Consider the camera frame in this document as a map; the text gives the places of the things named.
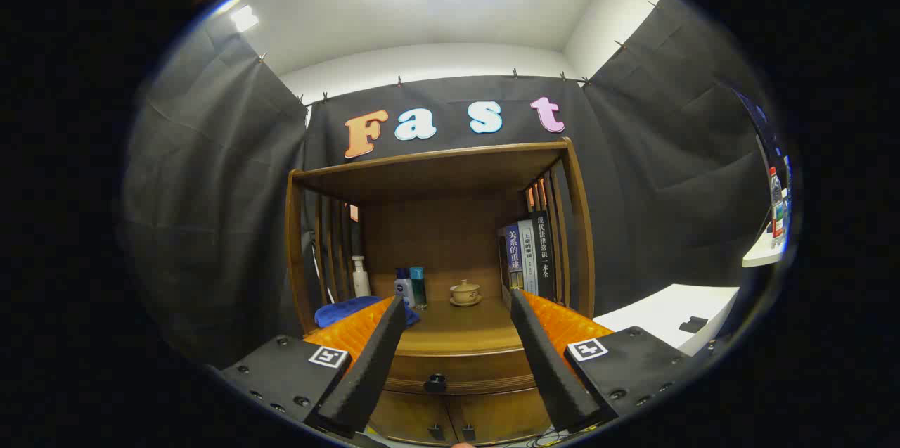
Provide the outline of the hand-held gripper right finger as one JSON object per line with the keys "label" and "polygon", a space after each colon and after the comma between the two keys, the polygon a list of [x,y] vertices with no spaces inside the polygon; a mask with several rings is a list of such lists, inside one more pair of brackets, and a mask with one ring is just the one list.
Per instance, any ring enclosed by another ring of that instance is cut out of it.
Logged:
{"label": "hand-held gripper right finger", "polygon": [[569,434],[638,415],[693,373],[690,356],[639,326],[611,332],[524,290],[510,316],[551,423]]}

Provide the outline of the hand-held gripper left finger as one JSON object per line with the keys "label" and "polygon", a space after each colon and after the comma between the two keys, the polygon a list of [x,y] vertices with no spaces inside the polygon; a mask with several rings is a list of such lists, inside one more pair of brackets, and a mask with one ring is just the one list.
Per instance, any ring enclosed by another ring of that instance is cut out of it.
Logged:
{"label": "hand-held gripper left finger", "polygon": [[352,439],[362,433],[383,392],[395,351],[407,326],[401,297],[391,297],[349,316],[334,328],[370,319],[362,349],[277,335],[219,372],[236,394],[309,432]]}

